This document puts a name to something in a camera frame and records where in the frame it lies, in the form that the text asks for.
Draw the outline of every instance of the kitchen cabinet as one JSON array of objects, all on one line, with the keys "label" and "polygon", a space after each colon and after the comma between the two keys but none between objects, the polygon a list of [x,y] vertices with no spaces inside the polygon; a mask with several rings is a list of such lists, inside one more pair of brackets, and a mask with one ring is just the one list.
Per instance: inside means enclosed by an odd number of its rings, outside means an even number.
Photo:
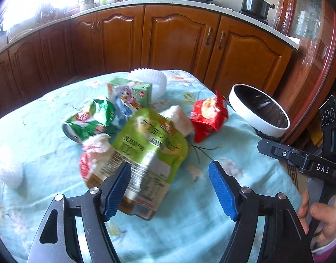
[{"label": "kitchen cabinet", "polygon": [[97,13],[102,74],[140,68],[143,12],[144,6],[132,6]]},{"label": "kitchen cabinet", "polygon": [[225,96],[237,83],[272,95],[291,53],[289,46],[265,31],[223,16],[204,84]]},{"label": "kitchen cabinet", "polygon": [[51,90],[39,32],[30,34],[15,43],[8,52],[13,75],[24,102],[31,102]]},{"label": "kitchen cabinet", "polygon": [[40,38],[46,72],[52,89],[57,89],[76,76],[70,21],[42,29]]},{"label": "kitchen cabinet", "polygon": [[85,78],[100,75],[96,12],[71,19],[70,30],[77,75]]},{"label": "kitchen cabinet", "polygon": [[147,5],[141,67],[185,70],[204,80],[220,15],[190,7]]},{"label": "kitchen cabinet", "polygon": [[0,118],[23,104],[13,78],[8,52],[0,54]]}]

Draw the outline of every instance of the black trash bag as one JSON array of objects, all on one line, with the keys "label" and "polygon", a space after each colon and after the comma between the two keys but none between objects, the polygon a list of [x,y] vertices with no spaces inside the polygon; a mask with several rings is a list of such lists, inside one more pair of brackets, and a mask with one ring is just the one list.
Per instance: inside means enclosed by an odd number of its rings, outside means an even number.
[{"label": "black trash bag", "polygon": [[248,86],[235,86],[234,91],[247,108],[267,123],[282,129],[288,126],[284,112],[267,95]]}]

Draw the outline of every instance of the crumpled green can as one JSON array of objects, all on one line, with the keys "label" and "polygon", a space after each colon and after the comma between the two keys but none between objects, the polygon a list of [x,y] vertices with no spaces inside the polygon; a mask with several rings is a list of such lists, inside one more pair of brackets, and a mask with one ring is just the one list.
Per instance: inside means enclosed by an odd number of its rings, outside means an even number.
[{"label": "crumpled green can", "polygon": [[103,133],[115,117],[115,108],[106,97],[97,97],[62,125],[64,134],[71,140],[82,143],[90,136]]}]

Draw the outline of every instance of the floral tablecloth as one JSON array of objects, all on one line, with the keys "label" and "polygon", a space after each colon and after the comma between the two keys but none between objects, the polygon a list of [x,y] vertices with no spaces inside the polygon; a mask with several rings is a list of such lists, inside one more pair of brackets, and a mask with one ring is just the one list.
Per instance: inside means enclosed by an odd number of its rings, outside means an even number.
[{"label": "floral tablecloth", "polygon": [[[189,73],[164,73],[167,92],[151,105],[158,112],[179,105],[189,115],[196,100],[213,96]],[[63,134],[62,121],[75,114],[84,100],[107,95],[104,82],[126,75],[107,74],[65,86],[0,119],[0,147],[9,146],[24,171],[16,190],[0,181],[0,236],[18,262],[26,262],[53,197],[58,193],[73,197],[87,191],[78,164],[82,148]],[[240,185],[270,196],[282,191],[295,209],[299,207],[300,195],[279,162],[258,152],[260,138],[244,119],[230,108],[229,115],[220,131],[202,143],[194,143],[192,135],[188,137],[188,157],[152,220],[119,211],[107,223],[123,263],[219,262],[235,223],[223,213],[209,181],[208,164],[212,160],[218,160]],[[90,262],[81,221],[78,223],[84,262]],[[249,262],[257,260],[263,224],[264,219],[260,219]]]}]

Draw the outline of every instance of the blue gripper pad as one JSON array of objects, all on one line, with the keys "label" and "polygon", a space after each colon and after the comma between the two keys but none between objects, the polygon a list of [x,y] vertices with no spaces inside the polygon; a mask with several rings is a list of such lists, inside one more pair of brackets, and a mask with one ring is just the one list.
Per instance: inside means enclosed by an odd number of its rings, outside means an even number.
[{"label": "blue gripper pad", "polygon": [[124,166],[119,166],[117,173],[111,177],[116,177],[117,179],[113,183],[113,186],[108,193],[105,200],[105,210],[103,213],[104,221],[109,221],[109,219],[116,215],[118,207],[122,201],[123,195],[125,193],[126,188],[128,187],[129,181],[132,177],[132,167],[129,163],[125,162]]},{"label": "blue gripper pad", "polygon": [[[222,206],[224,213],[228,215],[233,221],[236,221],[238,218],[238,211],[236,205],[236,198],[232,191],[237,192],[241,189],[241,186],[238,184],[236,179],[232,176],[228,176],[218,161],[213,161],[209,164],[209,179],[212,182],[213,188],[217,197],[219,199],[220,205]],[[236,187],[232,189],[226,183],[226,179],[233,182],[236,182]]]}]

